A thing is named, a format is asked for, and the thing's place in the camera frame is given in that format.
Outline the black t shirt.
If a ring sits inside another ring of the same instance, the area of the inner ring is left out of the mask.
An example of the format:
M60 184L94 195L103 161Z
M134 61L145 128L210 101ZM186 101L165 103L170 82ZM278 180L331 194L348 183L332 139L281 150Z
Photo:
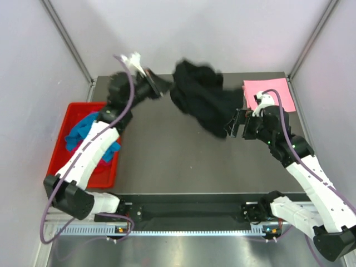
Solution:
M218 139L225 139L224 129L237 109L243 108L243 89L227 89L224 77L209 65L195 65L188 60L176 64L170 97L184 114Z

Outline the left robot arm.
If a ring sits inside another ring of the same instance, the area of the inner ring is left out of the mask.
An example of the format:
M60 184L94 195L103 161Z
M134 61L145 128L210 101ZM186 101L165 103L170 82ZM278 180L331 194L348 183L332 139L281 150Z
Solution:
M48 205L78 220L102 213L116 221L125 217L126 207L116 195L87 192L88 181L105 152L131 121L131 109L147 98L162 97L172 88L172 82L150 69L134 76L119 72L110 79L106 104L87 136L66 164L43 181Z

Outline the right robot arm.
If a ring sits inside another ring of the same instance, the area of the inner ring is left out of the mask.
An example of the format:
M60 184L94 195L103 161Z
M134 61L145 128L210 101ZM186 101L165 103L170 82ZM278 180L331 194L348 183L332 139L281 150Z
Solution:
M276 105L257 113L238 109L225 129L234 137L240 125L244 127L244 139L260 140L268 146L317 210L313 214L273 191L260 200L260 215L266 220L277 217L292 224L312 239L317 251L329 261L355 250L355 211L336 193L306 139L291 132L288 113Z

